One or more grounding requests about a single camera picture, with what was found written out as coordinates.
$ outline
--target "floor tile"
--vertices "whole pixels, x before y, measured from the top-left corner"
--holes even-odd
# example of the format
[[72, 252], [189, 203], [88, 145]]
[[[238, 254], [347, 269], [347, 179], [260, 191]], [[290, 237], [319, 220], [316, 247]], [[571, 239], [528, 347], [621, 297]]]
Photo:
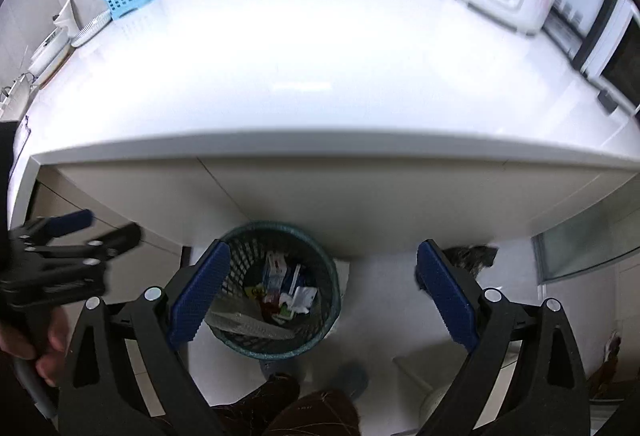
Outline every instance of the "floor tile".
[[[340, 318], [332, 333], [300, 357], [302, 394], [318, 390], [340, 364], [356, 359], [369, 372], [369, 389], [356, 402], [364, 435], [415, 428], [424, 393], [399, 372], [404, 356], [433, 387], [452, 381], [466, 358], [452, 342], [431, 298], [414, 281], [415, 253], [352, 260]], [[536, 268], [529, 239], [502, 243], [484, 286], [501, 287], [516, 301], [536, 302]], [[201, 327], [190, 344], [190, 372], [207, 401], [231, 403], [263, 383], [257, 362], [238, 355]]]
[[640, 315], [640, 265], [618, 275], [618, 318]]
[[134, 374], [142, 374], [146, 372], [145, 363], [142, 360], [140, 348], [135, 340], [126, 340], [127, 352], [129, 353], [129, 361]]
[[138, 383], [138, 387], [140, 387], [140, 392], [142, 393], [142, 398], [145, 400], [146, 408], [149, 410], [149, 414], [151, 416], [163, 415], [164, 409], [162, 408], [160, 400], [158, 400], [158, 395], [156, 394], [156, 390], [151, 383], [151, 379], [149, 379], [149, 375], [146, 374], [146, 372], [137, 374], [136, 382]]
[[622, 343], [615, 380], [633, 380], [640, 372], [640, 315], [622, 321]]
[[604, 345], [616, 326], [616, 269], [609, 266], [550, 283], [546, 296], [562, 303], [589, 376], [602, 364]]

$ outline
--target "grey handle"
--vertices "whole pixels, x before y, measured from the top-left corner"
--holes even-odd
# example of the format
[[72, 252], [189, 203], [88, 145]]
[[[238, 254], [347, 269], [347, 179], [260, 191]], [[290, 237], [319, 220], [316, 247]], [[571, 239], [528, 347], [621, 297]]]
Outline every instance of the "grey handle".
[[35, 406], [45, 418], [53, 419], [58, 414], [50, 394], [52, 387], [40, 377], [35, 367], [35, 360], [23, 360], [14, 357], [15, 376], [33, 399]]

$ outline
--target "blue gripper pad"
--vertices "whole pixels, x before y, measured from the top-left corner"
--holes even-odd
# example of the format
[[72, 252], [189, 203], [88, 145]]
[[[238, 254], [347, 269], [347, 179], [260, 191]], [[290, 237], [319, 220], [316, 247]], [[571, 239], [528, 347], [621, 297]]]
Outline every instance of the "blue gripper pad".
[[62, 237], [74, 231], [89, 228], [94, 221], [94, 213], [91, 210], [78, 210], [67, 215], [51, 217], [47, 221], [46, 233], [51, 237]]
[[196, 336], [204, 315], [229, 273], [230, 261], [228, 245], [217, 242], [183, 288], [169, 314], [170, 327], [166, 334], [166, 341], [174, 350]]
[[418, 247], [417, 273], [433, 298], [451, 338], [471, 353], [479, 341], [475, 311], [444, 261], [426, 241]]

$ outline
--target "brown pants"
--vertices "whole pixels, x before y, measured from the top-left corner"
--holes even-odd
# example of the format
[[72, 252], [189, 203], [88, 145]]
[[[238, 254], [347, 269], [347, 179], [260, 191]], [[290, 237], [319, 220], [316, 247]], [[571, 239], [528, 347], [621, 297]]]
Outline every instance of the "brown pants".
[[342, 391], [299, 394], [295, 379], [279, 374], [236, 403], [211, 409], [229, 436], [360, 436], [358, 413]]

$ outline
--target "green mesh trash can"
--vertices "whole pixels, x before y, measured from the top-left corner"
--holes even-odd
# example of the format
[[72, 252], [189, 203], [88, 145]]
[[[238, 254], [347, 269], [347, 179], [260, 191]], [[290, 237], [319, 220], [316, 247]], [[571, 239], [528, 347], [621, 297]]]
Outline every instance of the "green mesh trash can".
[[281, 223], [255, 221], [224, 236], [231, 252], [231, 268], [220, 294], [244, 297], [244, 275], [254, 263], [263, 263], [268, 251], [300, 259], [313, 276], [318, 295], [311, 311], [296, 315], [283, 327], [293, 331], [289, 340], [270, 340], [225, 332], [209, 326], [213, 334], [242, 355], [261, 360], [292, 358], [310, 350], [329, 332], [340, 313], [340, 289], [334, 260], [301, 230]]

